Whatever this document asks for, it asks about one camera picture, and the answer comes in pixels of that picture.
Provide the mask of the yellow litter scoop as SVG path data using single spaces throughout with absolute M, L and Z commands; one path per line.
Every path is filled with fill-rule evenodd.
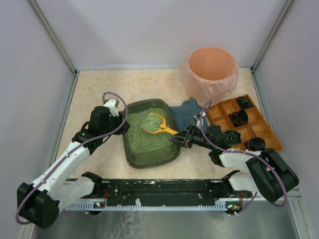
M 141 128 L 150 134 L 177 134 L 177 131 L 167 126 L 165 118 L 157 113 L 149 113 L 143 120 Z

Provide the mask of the dark grey litter box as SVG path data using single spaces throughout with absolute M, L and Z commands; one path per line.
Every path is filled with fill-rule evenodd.
M 166 125 L 176 130 L 169 105 L 161 99 L 137 101 L 128 105 L 130 128 L 123 136 L 127 163 L 136 169 L 157 167 L 170 163 L 180 155 L 180 147 L 169 141 L 169 133 L 151 134 L 141 127 L 149 113 L 165 118 Z

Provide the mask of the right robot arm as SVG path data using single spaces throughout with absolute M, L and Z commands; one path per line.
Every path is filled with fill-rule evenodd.
M 286 200 L 287 193 L 299 184 L 296 173 L 274 149 L 242 151 L 230 148 L 217 125 L 210 125 L 203 132 L 191 123 L 169 140 L 185 148 L 195 144 L 210 149 L 209 157 L 215 165 L 237 168 L 225 177 L 234 191 L 257 192 L 274 203 L 280 198 Z

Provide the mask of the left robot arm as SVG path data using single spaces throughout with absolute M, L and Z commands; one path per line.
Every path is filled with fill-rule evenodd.
M 69 185 L 70 174 L 112 135 L 124 135 L 129 129 L 128 109 L 104 103 L 91 112 L 72 138 L 64 153 L 32 183 L 22 183 L 17 189 L 15 220 L 20 225 L 35 224 L 47 229 L 70 204 L 85 196 L 102 192 L 102 178 L 86 172 Z

